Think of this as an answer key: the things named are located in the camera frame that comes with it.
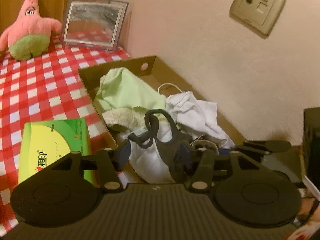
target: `plush toy arm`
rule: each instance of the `plush toy arm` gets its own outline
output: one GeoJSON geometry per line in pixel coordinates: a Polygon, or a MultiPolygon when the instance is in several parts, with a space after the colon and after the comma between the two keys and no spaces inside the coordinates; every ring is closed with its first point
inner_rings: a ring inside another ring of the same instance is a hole
{"type": "Polygon", "coordinates": [[[51,30],[56,33],[56,34],[60,34],[62,31],[62,23],[56,19],[52,19],[52,18],[45,18],[48,22],[48,24],[51,27],[51,30]]]}
{"type": "Polygon", "coordinates": [[[0,37],[0,52],[5,51],[8,46],[9,28],[4,30],[0,37]]]}

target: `gray panel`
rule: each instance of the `gray panel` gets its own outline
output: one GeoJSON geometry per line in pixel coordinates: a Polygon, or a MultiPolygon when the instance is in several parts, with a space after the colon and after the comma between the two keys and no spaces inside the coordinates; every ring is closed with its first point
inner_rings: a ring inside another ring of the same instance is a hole
{"type": "Polygon", "coordinates": [[[180,184],[131,184],[122,193],[105,195],[81,221],[60,228],[20,223],[4,240],[282,240],[294,230],[291,224],[272,229],[239,225],[221,215],[207,195],[180,184]]]}

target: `open cardboard box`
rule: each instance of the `open cardboard box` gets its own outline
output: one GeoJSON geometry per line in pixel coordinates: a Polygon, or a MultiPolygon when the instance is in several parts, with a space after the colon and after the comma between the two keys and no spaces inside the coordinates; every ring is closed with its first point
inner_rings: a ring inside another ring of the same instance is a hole
{"type": "MultiPolygon", "coordinates": [[[[95,99],[96,93],[100,86],[100,79],[103,75],[107,74],[112,68],[126,67],[133,74],[140,77],[143,81],[148,83],[155,90],[163,83],[173,83],[177,85],[183,91],[192,91],[197,99],[203,99],[203,97],[195,91],[190,84],[188,84],[182,77],[175,73],[170,67],[168,67],[157,56],[134,58],[123,61],[109,62],[89,68],[79,69],[79,75],[82,83],[91,99],[91,102],[95,99]],[[147,63],[148,68],[144,71],[141,70],[141,66],[147,63]]],[[[176,93],[180,93],[175,87],[164,86],[160,90],[161,94],[170,96],[176,93]]],[[[244,137],[230,124],[227,119],[221,114],[217,113],[218,125],[231,137],[235,144],[240,144],[244,141],[244,137]]],[[[109,130],[105,125],[108,136],[105,138],[109,148],[116,149],[118,147],[115,138],[117,133],[109,130]]]]}

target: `pink starfish plush toy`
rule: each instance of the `pink starfish plush toy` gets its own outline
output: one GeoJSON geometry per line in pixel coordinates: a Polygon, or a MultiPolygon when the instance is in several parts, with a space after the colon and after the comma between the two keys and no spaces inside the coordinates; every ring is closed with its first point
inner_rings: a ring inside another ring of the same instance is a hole
{"type": "Polygon", "coordinates": [[[42,18],[38,0],[25,0],[17,20],[0,37],[0,52],[9,46],[16,60],[28,60],[48,50],[51,32],[59,34],[62,24],[56,19],[42,18]]]}

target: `beige wall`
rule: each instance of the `beige wall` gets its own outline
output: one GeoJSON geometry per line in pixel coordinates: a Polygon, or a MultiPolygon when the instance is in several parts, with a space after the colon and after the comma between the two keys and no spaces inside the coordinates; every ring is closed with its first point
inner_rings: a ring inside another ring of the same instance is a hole
{"type": "Polygon", "coordinates": [[[128,53],[161,57],[247,139],[301,142],[303,108],[320,106],[320,0],[287,0],[265,40],[229,17],[233,0],[125,1],[128,53]]]}

